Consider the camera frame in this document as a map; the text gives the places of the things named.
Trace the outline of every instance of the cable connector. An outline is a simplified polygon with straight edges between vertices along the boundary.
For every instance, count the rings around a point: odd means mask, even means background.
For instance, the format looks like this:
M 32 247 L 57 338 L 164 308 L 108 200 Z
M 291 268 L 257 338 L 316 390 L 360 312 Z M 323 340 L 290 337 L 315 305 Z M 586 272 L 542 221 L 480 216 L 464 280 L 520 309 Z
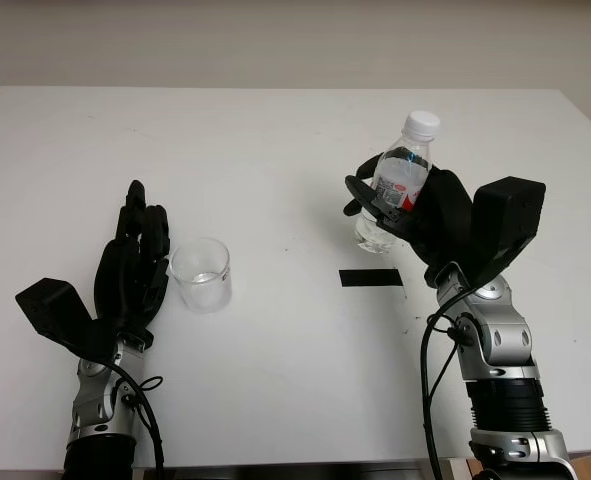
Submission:
M 473 338 L 463 330 L 457 327 L 449 327 L 446 330 L 448 337 L 453 340 L 457 345 L 464 345 L 465 347 L 472 347 L 474 345 Z

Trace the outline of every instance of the table surface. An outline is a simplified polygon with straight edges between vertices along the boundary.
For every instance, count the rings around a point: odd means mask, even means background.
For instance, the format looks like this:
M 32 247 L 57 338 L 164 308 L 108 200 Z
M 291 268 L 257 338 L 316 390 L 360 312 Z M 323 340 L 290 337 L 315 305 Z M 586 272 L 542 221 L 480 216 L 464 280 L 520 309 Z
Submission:
M 551 90 L 0 89 L 0 469 L 63 464 L 76 359 L 38 336 L 14 295 L 49 276 L 94 313 L 105 243 L 132 179 L 168 210 L 171 241 L 212 236 L 234 297 L 188 312 L 174 284 L 145 374 L 169 466 L 426 456 L 419 339 L 436 308 L 403 242 L 361 251 L 344 176 L 434 111 L 442 168 L 469 193 L 543 181 L 537 238 L 505 273 L 529 322 L 553 425 L 591 449 L 591 123 Z M 400 269 L 405 288 L 342 288 L 338 270 Z M 431 346 L 436 373 L 450 349 Z M 469 455 L 454 366 L 434 402 L 442 455 Z M 140 432 L 137 465 L 152 465 Z

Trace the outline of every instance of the wall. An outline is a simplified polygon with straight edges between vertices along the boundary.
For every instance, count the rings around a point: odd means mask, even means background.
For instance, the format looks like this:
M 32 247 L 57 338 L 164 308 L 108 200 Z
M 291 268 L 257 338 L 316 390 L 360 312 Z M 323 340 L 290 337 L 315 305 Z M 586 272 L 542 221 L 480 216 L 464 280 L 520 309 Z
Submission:
M 0 1 L 20 84 L 559 88 L 591 119 L 591 0 Z

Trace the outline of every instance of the robotic arm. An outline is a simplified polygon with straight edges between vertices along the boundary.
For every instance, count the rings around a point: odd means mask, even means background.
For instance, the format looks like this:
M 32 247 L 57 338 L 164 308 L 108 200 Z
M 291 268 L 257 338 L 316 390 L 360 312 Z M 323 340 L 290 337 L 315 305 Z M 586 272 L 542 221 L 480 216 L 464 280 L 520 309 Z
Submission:
M 157 476 L 163 478 L 159 428 L 143 393 L 155 388 L 145 384 L 161 383 L 161 377 L 142 383 L 142 367 L 144 351 L 153 344 L 146 327 L 166 293 L 169 248 L 166 211 L 146 207 L 144 186 L 136 180 L 97 269 L 97 320 L 61 280 L 44 278 L 16 296 L 37 333 L 80 357 L 64 480 L 130 479 L 136 415 L 151 434 Z
M 481 187 L 474 201 L 457 176 L 433 167 L 412 212 L 389 206 L 362 179 L 373 176 L 379 155 L 346 177 L 354 197 L 345 208 L 365 208 L 377 225 L 408 241 L 428 268 L 440 309 L 422 340 L 424 428 L 433 474 L 442 475 L 430 420 L 426 352 L 442 316 L 456 342 L 462 377 L 473 404 L 470 446 L 484 471 L 475 480 L 577 480 L 561 432 L 551 428 L 531 332 L 513 308 L 500 275 L 535 237 L 545 185 L 507 177 Z

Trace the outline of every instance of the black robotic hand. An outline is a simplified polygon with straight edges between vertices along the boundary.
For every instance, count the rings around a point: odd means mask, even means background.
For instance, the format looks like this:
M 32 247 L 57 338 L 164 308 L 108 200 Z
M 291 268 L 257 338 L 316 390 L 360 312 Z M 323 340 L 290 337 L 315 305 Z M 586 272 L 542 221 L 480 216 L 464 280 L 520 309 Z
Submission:
M 144 186 L 134 180 L 95 276 L 97 320 L 75 288 L 62 280 L 43 278 L 15 298 L 37 333 L 81 358 L 107 362 L 118 336 L 151 346 L 153 335 L 146 326 L 164 300 L 169 249 L 166 211 L 159 205 L 146 207 Z
M 411 212 L 388 205 L 363 179 L 373 176 L 380 155 L 346 177 L 354 200 L 344 214 L 365 208 L 377 226 L 406 240 L 428 265 L 425 279 L 437 287 L 439 273 L 456 263 L 470 286 L 502 272 L 537 233 L 546 186 L 515 177 L 480 187 L 474 201 L 457 175 L 431 168 Z

